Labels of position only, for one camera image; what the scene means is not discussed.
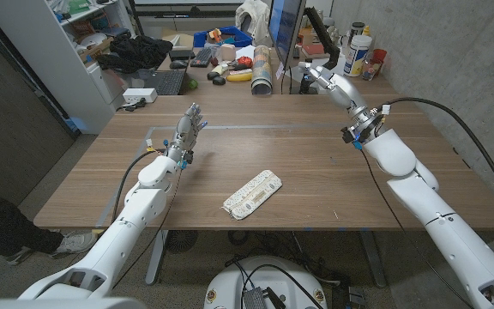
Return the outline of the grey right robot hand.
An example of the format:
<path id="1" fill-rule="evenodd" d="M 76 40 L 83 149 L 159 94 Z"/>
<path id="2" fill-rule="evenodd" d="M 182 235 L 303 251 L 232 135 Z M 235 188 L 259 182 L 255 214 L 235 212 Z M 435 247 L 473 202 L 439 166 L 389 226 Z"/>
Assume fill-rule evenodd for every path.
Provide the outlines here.
<path id="1" fill-rule="evenodd" d="M 366 101 L 344 76 L 312 63 L 300 62 L 298 67 L 311 80 L 325 89 L 332 102 L 339 108 L 345 109 L 349 117 L 356 123 L 362 123 L 369 119 Z"/>

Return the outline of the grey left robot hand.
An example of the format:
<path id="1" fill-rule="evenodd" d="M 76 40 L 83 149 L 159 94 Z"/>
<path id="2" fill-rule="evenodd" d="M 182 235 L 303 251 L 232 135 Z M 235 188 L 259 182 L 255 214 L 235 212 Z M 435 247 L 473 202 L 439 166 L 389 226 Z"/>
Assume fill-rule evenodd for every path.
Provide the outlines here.
<path id="1" fill-rule="evenodd" d="M 173 159 L 179 165 L 182 165 L 184 161 L 191 164 L 198 133 L 207 124 L 207 121 L 202 121 L 200 106 L 193 103 L 179 119 L 172 139 L 166 148 L 165 156 Z"/>

